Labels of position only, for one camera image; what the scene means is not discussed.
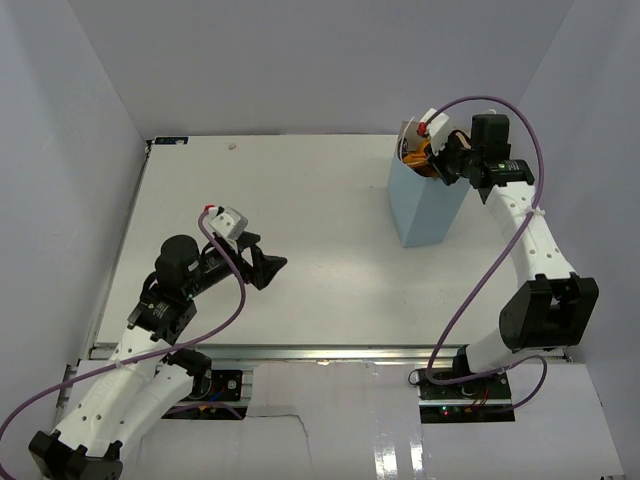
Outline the orange potato chips bag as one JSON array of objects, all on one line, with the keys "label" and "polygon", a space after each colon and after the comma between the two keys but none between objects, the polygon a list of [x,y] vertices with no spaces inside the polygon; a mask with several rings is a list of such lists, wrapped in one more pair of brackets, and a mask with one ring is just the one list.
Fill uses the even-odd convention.
[{"label": "orange potato chips bag", "polygon": [[431,142],[425,138],[416,150],[407,151],[402,156],[403,163],[422,177],[438,178],[439,174],[431,164]]}]

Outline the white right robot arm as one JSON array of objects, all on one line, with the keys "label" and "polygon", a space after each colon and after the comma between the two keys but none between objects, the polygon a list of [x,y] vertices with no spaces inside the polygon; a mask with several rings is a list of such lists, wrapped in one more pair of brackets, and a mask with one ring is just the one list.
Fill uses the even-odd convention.
[{"label": "white right robot arm", "polygon": [[495,219],[513,262],[519,288],[501,309],[498,326],[461,347],[451,384],[472,399],[497,374],[535,351],[578,345],[599,297],[563,256],[539,207],[542,178],[511,156],[510,122],[497,113],[477,114],[471,132],[455,129],[445,114],[429,110],[420,120],[429,141],[428,164],[447,186],[465,179]]}]

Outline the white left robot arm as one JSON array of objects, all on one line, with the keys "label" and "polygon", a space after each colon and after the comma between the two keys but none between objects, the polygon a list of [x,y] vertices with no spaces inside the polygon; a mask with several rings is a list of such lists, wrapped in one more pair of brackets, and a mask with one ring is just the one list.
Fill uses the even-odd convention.
[{"label": "white left robot arm", "polygon": [[208,395],[210,358],[172,348],[197,312],[198,295],[234,275],[262,290],[286,265],[286,258],[264,254],[259,240],[253,233],[237,240],[216,234],[204,248],[184,234],[164,241],[110,371],[52,432],[32,438],[29,451],[45,478],[119,478],[133,446],[171,407]]}]

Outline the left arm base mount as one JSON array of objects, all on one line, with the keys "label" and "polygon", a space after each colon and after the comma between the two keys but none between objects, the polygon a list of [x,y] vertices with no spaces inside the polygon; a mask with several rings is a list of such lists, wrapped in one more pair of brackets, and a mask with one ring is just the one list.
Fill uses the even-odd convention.
[{"label": "left arm base mount", "polygon": [[197,373],[190,393],[182,401],[239,401],[242,397],[243,377],[241,370],[215,369]]}]

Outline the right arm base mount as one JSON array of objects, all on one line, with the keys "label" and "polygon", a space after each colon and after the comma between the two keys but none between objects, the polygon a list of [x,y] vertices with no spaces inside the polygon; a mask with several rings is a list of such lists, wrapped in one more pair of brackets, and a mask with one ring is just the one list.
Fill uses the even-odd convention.
[{"label": "right arm base mount", "polygon": [[511,400],[511,389],[505,374],[471,380],[451,385],[440,385],[427,378],[425,368],[414,369],[408,374],[408,382],[417,387],[419,397],[425,401],[445,400]]}]

